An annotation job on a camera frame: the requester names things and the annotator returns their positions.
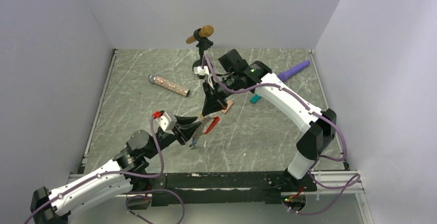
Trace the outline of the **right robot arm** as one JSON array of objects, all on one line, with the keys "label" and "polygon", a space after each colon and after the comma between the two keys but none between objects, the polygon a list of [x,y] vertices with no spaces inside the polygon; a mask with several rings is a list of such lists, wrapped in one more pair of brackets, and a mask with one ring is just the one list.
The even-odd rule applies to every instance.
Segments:
[{"label": "right robot arm", "polygon": [[332,109],[316,107],[286,86],[263,62],[248,64],[236,49],[219,58],[226,74],[214,73],[208,56],[193,63],[193,73],[203,79],[205,93],[202,115],[224,111],[227,97],[244,92],[255,93],[284,113],[303,133],[297,142],[297,153],[284,171],[284,184],[296,191],[304,184],[304,177],[321,153],[335,137],[337,115]]}]

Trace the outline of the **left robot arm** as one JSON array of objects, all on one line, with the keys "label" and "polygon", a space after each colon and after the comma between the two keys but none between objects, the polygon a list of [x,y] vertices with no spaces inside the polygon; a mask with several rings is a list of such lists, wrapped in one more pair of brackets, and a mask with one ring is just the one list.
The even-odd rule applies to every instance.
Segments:
[{"label": "left robot arm", "polygon": [[29,223],[68,223],[75,214],[88,210],[116,195],[141,193],[154,178],[163,175],[147,173],[148,160],[159,157],[163,165],[162,150],[173,142],[185,145],[202,125],[196,117],[183,117],[171,112],[157,111],[150,119],[150,127],[157,130],[138,130],[126,146],[112,159],[83,177],[54,189],[41,187],[34,191],[30,205]]}]

